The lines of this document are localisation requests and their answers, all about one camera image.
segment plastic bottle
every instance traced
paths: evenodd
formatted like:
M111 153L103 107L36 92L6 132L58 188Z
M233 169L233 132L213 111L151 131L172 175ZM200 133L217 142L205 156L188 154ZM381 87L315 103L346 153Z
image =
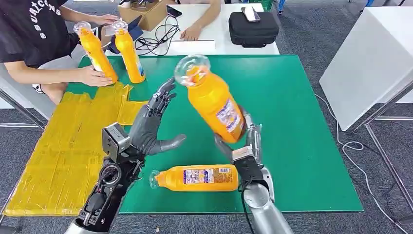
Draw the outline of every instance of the plastic bottle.
M124 21L116 21L112 26L116 34L115 44L122 54L129 79L132 83L143 82L145 80L145 73L139 61L139 56L136 54L132 37L128 32L128 24Z
M226 192L238 187L238 172L232 164L176 166L167 171L152 171L154 189L165 187L179 192Z
M222 78L210 71L203 55L190 55L179 61L175 78L188 88L192 106L225 142L235 143L241 137L244 117Z
M102 50L102 43L92 33L91 25L88 22L79 22L75 24L73 30L79 36L80 42L89 56L94 69L104 72L106 77L112 78L113 83L117 82L117 75L108 57L106 57Z

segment person's hand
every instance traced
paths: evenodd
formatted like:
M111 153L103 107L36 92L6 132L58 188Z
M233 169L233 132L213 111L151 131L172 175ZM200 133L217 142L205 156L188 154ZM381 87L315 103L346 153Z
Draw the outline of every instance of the person's hand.
M114 22L118 21L120 18L114 15L102 15L102 16L94 16L93 23L98 25L105 25L105 24L113 24Z
M202 28L197 24L193 24L191 27L187 28L181 33L181 39L184 40L198 40L201 34Z
M105 77L105 73L98 72L93 69L93 66L78 68L77 79L79 82L89 86L107 86L112 84L110 77Z

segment black bag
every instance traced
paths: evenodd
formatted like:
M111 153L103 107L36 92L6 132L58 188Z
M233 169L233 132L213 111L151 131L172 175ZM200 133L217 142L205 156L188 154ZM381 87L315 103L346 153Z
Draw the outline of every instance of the black bag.
M229 16L229 34L233 44L244 48L265 47L275 41L278 25L271 12L257 12L261 20L248 22L242 12L233 12Z

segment yellow tape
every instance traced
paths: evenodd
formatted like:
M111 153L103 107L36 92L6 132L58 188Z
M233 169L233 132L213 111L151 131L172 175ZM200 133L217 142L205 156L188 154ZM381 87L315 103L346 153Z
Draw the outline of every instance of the yellow tape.
M132 124L146 102L129 102L131 86L67 92L56 107L6 206L7 216L78 215L97 181L103 157L102 128Z

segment bottle cap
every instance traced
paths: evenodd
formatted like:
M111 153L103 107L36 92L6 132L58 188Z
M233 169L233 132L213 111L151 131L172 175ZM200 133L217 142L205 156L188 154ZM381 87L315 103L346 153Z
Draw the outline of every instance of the bottle cap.
M156 177L159 175L159 171L153 170L149 175L149 185L152 189L159 188L159 183L156 180Z
M125 21L119 20L112 24L116 34L123 34L128 31L128 24Z
M209 72L211 64L204 55L188 55L175 68L175 79L184 86L196 85Z
M86 32L90 32L91 30L92 30L92 27L90 23L85 22L85 21L79 22L75 24L73 27L73 31L77 33L78 35L82 35Z

